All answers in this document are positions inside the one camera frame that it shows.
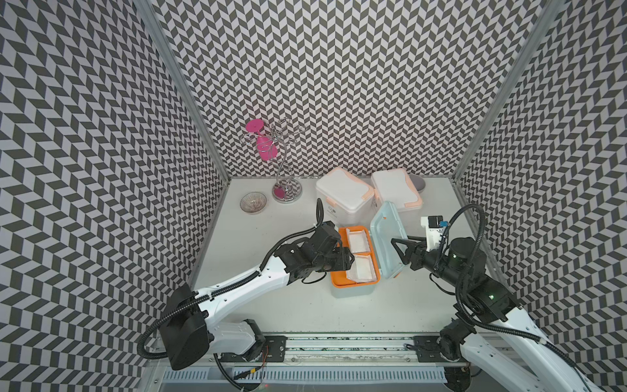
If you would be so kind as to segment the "orange tray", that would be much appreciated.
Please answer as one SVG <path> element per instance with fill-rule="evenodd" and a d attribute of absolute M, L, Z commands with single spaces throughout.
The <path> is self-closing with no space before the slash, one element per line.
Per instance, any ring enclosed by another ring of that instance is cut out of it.
<path fill-rule="evenodd" d="M 365 226 L 339 228 L 344 248 L 354 258 L 347 271 L 331 272 L 333 288 L 344 296 L 369 294 L 380 282 L 375 248 Z"/>

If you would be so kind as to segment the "blue first aid kit box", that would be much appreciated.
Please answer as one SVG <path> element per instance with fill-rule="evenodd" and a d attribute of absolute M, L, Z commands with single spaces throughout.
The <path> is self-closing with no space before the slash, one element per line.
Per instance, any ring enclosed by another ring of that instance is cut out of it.
<path fill-rule="evenodd" d="M 384 202 L 373 217 L 368 231 L 375 248 L 375 255 L 380 271 L 380 282 L 397 277 L 403 269 L 404 264 L 401 262 L 390 241 L 392 238 L 405 239 L 408 238 L 408 236 L 395 205 L 391 202 Z M 364 295 L 344 296 L 339 294 L 339 291 L 334 289 L 333 286 L 331 289 L 333 297 L 336 298 L 369 296 L 373 294 L 374 291 Z"/>

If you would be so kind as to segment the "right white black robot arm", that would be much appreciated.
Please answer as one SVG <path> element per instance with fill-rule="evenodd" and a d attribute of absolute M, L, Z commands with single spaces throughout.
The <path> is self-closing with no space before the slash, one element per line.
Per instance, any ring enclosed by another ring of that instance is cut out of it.
<path fill-rule="evenodd" d="M 390 240 L 403 264 L 452 286 L 456 315 L 439 333 L 440 356 L 473 364 L 509 391 L 598 391 L 516 295 L 488 275 L 481 249 L 486 224 L 483 208 L 467 204 L 447 221 L 424 218 L 423 237 Z"/>

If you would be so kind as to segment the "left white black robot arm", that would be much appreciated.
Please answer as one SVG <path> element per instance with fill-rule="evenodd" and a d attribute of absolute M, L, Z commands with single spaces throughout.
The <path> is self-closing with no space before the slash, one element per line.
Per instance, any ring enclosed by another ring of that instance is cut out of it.
<path fill-rule="evenodd" d="M 183 284 L 171 294 L 166 307 L 140 335 L 137 354 L 142 359 L 167 359 L 171 369 L 182 370 L 206 354 L 235 354 L 256 359 L 265 344 L 257 323 L 246 319 L 227 322 L 235 310 L 294 283 L 311 284 L 312 274 L 325 278 L 348 271 L 355 262 L 343 245 L 335 225 L 324 218 L 323 202 L 316 202 L 316 224 L 281 238 L 259 266 L 220 284 L 193 290 Z"/>

